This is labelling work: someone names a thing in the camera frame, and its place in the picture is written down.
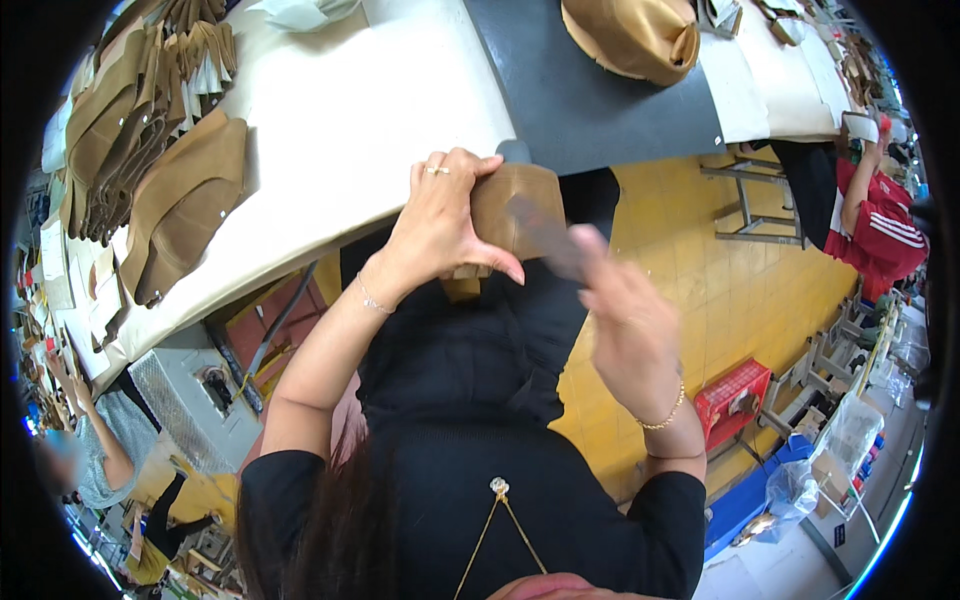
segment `gray sweater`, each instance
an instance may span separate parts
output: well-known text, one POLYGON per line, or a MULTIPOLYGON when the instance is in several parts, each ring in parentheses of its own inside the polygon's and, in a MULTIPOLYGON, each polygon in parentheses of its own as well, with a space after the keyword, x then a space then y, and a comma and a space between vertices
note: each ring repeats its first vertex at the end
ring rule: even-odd
POLYGON ((90 417, 84 415, 77 422, 76 432, 87 456, 88 469, 77 491, 90 508, 104 509, 120 502, 133 490, 140 470, 147 462, 147 456, 154 448, 157 432, 147 416, 122 392, 106 392, 97 400, 97 412, 104 418, 107 427, 113 431, 117 442, 127 450, 133 463, 133 477, 124 487, 111 490, 104 474, 104 458, 107 454, 100 444, 100 438, 90 424, 90 417))

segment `white table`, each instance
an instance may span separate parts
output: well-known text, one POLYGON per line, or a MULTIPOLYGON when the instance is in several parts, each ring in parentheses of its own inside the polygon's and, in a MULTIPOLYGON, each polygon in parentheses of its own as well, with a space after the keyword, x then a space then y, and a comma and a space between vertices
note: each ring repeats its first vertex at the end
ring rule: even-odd
POLYGON ((700 62, 724 141, 825 141, 839 133, 840 113, 857 107, 816 29, 808 27, 801 45, 789 46, 770 31, 754 2, 740 5, 734 39, 701 35, 700 62))

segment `yellow shirt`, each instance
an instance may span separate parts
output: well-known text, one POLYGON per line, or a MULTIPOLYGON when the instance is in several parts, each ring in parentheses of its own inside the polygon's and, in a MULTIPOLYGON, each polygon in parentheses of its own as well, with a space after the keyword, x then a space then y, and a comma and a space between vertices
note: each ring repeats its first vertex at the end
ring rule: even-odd
POLYGON ((157 549, 149 540, 144 539, 140 548, 140 560, 132 556, 127 557, 127 570, 141 586, 148 586, 160 581, 163 571, 170 564, 170 559, 157 549))

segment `factory floor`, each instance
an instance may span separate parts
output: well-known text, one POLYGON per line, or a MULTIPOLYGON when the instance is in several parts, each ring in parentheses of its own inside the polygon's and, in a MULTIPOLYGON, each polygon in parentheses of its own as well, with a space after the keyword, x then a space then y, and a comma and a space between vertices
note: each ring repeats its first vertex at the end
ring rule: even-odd
MULTIPOLYGON (((776 160, 769 149, 756 157, 776 160)), ((774 373, 789 368, 806 351, 806 337, 836 319, 837 304, 852 295, 856 283, 851 267, 815 248, 715 239, 716 230, 742 225, 736 187, 733 180, 703 177, 699 168, 731 159, 690 156, 613 168, 622 192, 612 252, 650 271, 660 291, 683 311, 682 359, 690 397, 748 357, 774 373)), ((778 186, 750 181, 746 186, 754 213, 792 216, 781 209, 778 186)), ((766 227, 770 230, 759 232, 777 232, 776 226, 766 227)), ((321 261, 315 278, 332 303, 340 285, 334 256, 321 261)), ((580 448, 607 492, 622 502, 639 488, 636 464, 646 451, 639 425, 616 404, 589 362, 592 334, 588 317, 560 379, 566 412, 550 427, 580 448)), ((760 453, 775 439, 773 431, 752 426, 745 435, 760 453)), ((142 470, 132 497, 153 503, 173 479, 167 458, 176 449, 164 440, 142 470)), ((739 448, 712 461, 708 495, 754 465, 739 448)), ((236 488, 232 474, 193 473, 171 515, 191 520, 215 509, 229 528, 236 488)))

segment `stack of leather pieces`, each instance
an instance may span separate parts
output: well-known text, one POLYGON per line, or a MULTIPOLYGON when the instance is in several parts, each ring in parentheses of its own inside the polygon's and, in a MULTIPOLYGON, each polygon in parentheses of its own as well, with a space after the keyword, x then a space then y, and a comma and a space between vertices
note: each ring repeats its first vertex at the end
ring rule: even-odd
POLYGON ((160 14, 160 21, 167 25, 168 31, 180 34, 191 31, 194 23, 216 24, 226 15, 226 0, 170 0, 160 14))
POLYGON ((120 279, 153 306, 200 260, 244 189, 247 123, 216 108, 185 133, 133 193, 120 279))
POLYGON ((198 93, 223 91, 219 82, 236 70, 227 24, 197 21, 189 35, 165 38, 162 22, 146 26, 137 17, 111 37, 67 122, 60 208, 70 237, 104 246, 130 220, 133 190, 147 169, 204 114, 198 93), (191 86, 201 76, 204 84, 191 86))
POLYGON ((563 0, 566 30, 605 69, 672 85, 697 62, 700 32, 687 0, 563 0))

